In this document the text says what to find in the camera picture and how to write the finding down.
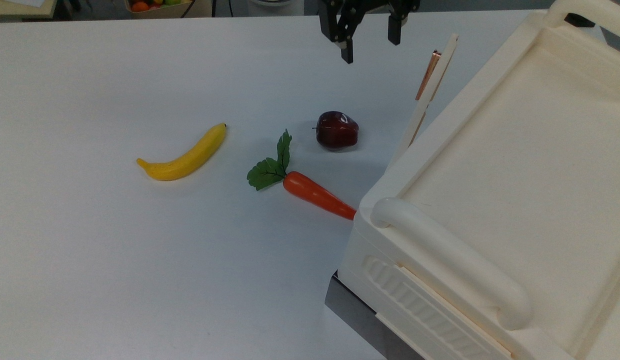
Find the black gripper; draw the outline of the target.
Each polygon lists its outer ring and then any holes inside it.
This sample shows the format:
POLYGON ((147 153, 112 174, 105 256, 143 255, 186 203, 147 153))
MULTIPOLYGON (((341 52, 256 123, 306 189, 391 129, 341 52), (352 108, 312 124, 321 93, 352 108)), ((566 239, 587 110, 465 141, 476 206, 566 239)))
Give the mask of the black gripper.
POLYGON ((354 61, 352 38, 364 14, 387 10, 388 41, 398 46, 402 39, 402 28, 411 12, 416 12, 420 0, 318 0, 321 33, 340 49, 340 57, 347 63, 354 61), (346 10, 337 19, 337 15, 346 10))

